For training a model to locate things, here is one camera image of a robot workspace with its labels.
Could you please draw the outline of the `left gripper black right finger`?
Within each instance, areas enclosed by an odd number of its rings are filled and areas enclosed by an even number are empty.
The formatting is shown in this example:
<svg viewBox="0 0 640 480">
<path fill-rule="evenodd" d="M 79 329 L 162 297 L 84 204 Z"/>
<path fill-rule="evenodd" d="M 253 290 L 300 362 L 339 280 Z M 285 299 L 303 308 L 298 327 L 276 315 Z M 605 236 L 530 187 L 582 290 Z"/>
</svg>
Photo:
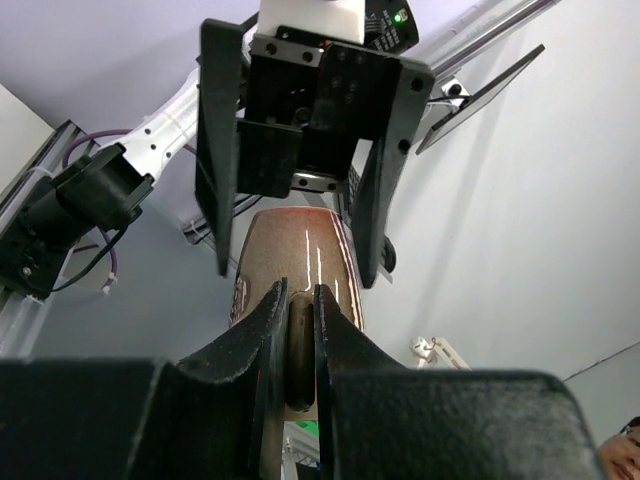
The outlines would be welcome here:
<svg viewBox="0 0 640 480">
<path fill-rule="evenodd" d="M 410 369 L 314 295 L 326 479 L 601 479 L 584 416 L 556 377 Z"/>
</svg>

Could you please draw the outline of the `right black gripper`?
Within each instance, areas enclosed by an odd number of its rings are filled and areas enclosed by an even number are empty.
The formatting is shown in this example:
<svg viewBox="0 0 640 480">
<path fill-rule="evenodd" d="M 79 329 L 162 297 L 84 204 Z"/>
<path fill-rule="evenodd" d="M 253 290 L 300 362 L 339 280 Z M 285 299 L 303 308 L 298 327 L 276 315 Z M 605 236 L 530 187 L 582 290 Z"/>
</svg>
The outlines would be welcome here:
<svg viewBox="0 0 640 480">
<path fill-rule="evenodd" d="M 396 101 L 425 105 L 431 69 L 287 27 L 276 37 L 255 34 L 238 159 L 242 43 L 236 24 L 201 24 L 195 196 L 214 237 L 218 273 L 228 271 L 236 186 L 272 198 L 293 189 L 331 191 L 346 178 L 357 143 L 374 140 L 351 214 L 362 286 L 371 289 L 379 265 L 392 272 L 397 264 L 385 232 L 400 170 L 383 137 Z"/>
</svg>

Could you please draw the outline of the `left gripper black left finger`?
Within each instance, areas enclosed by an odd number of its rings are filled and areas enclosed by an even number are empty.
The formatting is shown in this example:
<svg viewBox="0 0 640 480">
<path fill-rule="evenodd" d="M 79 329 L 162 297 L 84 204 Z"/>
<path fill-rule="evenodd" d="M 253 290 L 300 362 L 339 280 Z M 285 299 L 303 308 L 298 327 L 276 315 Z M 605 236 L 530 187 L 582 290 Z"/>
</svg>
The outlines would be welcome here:
<svg viewBox="0 0 640 480">
<path fill-rule="evenodd" d="M 7 360 L 5 479 L 277 479 L 287 283 L 178 363 Z"/>
</svg>

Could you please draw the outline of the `black mug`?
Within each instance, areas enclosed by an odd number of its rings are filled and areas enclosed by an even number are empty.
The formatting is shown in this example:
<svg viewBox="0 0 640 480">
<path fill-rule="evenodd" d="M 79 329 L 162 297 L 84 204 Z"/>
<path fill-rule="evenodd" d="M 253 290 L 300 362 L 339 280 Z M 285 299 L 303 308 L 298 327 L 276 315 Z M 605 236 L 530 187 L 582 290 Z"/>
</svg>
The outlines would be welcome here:
<svg viewBox="0 0 640 480">
<path fill-rule="evenodd" d="M 322 460 L 332 457 L 326 323 L 363 331 L 358 275 L 332 210 L 285 207 L 255 214 L 236 269 L 229 326 L 262 326 L 256 414 L 263 421 L 259 476 L 281 473 L 284 425 L 320 423 Z"/>
</svg>

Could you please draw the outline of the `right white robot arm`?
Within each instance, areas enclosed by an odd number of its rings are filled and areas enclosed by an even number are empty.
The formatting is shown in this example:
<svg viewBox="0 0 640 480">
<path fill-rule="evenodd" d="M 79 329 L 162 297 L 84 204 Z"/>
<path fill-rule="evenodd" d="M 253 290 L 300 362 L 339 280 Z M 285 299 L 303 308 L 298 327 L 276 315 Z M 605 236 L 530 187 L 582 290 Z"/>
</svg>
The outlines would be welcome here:
<svg viewBox="0 0 640 480">
<path fill-rule="evenodd" d="M 371 142 L 351 215 L 370 288 L 397 181 L 435 83 L 406 57 L 419 33 L 405 1 L 264 1 L 243 24 L 207 19 L 196 69 L 141 126 L 42 179 L 1 233 L 1 283 L 44 299 L 63 289 L 88 232 L 121 238 L 176 153 L 196 146 L 196 199 L 226 272 L 238 194 L 324 193 Z"/>
</svg>

